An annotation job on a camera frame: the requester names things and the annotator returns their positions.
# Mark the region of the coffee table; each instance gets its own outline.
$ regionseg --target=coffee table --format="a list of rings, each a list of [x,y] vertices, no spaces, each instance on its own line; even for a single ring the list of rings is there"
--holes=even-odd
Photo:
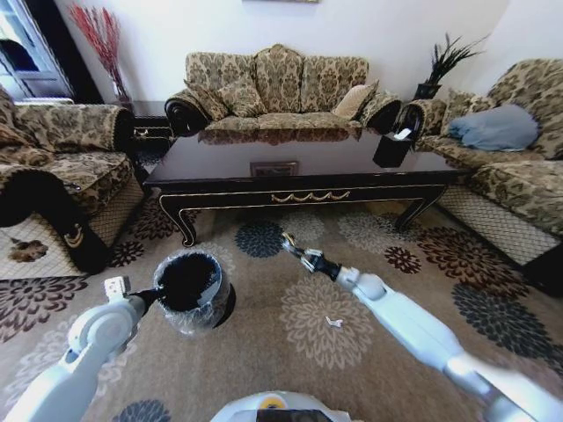
[[[208,130],[179,138],[144,184],[160,189],[185,246],[196,238],[185,212],[197,209],[411,200],[404,230],[466,171],[403,145],[365,128]]]

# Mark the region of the blue pillow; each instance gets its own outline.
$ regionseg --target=blue pillow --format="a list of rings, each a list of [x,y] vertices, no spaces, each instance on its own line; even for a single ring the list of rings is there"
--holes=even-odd
[[[518,105],[503,105],[450,122],[450,136],[466,147],[485,151],[521,151],[538,133],[537,122]]]

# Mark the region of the potted plant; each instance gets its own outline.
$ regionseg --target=potted plant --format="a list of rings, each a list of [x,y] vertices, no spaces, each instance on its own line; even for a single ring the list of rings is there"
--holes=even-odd
[[[462,60],[469,59],[474,55],[480,55],[482,51],[473,51],[473,49],[485,40],[486,37],[480,40],[471,42],[466,46],[457,46],[461,37],[457,37],[453,42],[450,40],[450,35],[446,33],[446,47],[440,44],[434,44],[434,53],[432,54],[432,73],[424,84],[419,84],[416,94],[413,99],[428,99],[433,98],[438,92],[441,85],[440,80],[454,69]]]

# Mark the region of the small white paper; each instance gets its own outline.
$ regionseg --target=small white paper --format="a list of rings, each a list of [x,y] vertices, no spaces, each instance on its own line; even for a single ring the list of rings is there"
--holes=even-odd
[[[401,130],[398,134],[395,135],[395,139],[397,141],[403,141],[408,135],[413,132],[411,129],[406,127],[405,129]]]
[[[342,328],[342,323],[343,323],[344,321],[342,321],[341,319],[335,319],[335,320],[333,321],[333,320],[332,320],[331,318],[329,318],[328,316],[325,316],[325,318],[326,318],[326,321],[328,322],[328,324],[329,324],[331,327]]]

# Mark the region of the white wall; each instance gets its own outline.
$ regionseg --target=white wall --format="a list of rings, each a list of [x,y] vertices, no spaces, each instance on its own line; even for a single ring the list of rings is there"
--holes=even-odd
[[[484,46],[486,53],[472,63],[461,88],[485,94],[522,59],[563,58],[562,19],[561,0],[512,0]]]
[[[85,38],[56,0],[106,100],[111,84]],[[446,31],[475,40],[490,33],[509,0],[321,0],[300,4],[252,0],[83,0],[105,6],[122,27],[121,65],[136,99],[166,99],[183,88],[191,51],[254,54],[276,42],[311,55],[360,55],[369,80],[410,98],[430,72],[432,46]],[[463,79],[466,67],[448,76]]]

